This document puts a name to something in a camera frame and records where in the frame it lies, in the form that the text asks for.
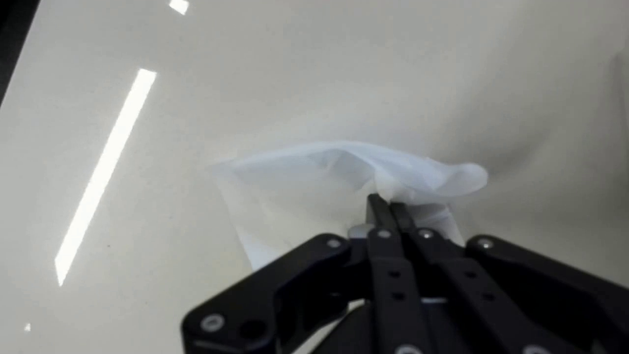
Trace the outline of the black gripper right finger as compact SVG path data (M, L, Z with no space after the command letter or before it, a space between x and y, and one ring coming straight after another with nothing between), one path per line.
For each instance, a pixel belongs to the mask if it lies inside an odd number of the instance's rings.
M502 237L463 245L392 204L422 294L440 296L477 354L629 354L629 288Z

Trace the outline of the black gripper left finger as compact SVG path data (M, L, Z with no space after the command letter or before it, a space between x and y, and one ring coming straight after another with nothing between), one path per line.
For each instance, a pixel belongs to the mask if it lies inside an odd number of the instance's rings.
M318 233L190 308L184 354L292 354L329 326L312 354L420 354L420 298L400 202L367 198L359 237Z

